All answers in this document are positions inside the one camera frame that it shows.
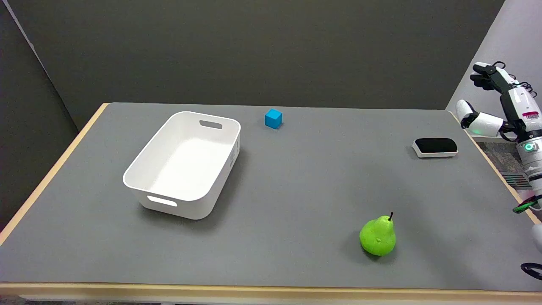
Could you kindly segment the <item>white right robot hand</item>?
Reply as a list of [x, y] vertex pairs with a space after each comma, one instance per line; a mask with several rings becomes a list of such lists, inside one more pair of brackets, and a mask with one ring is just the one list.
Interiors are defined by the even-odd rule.
[[484, 137], [500, 136], [506, 141], [521, 143], [541, 137], [541, 110], [535, 101], [537, 93], [530, 83], [519, 82], [504, 70], [505, 64], [476, 62], [470, 80], [478, 88], [497, 91], [505, 119], [476, 111], [464, 99], [455, 106], [455, 115], [463, 129]]

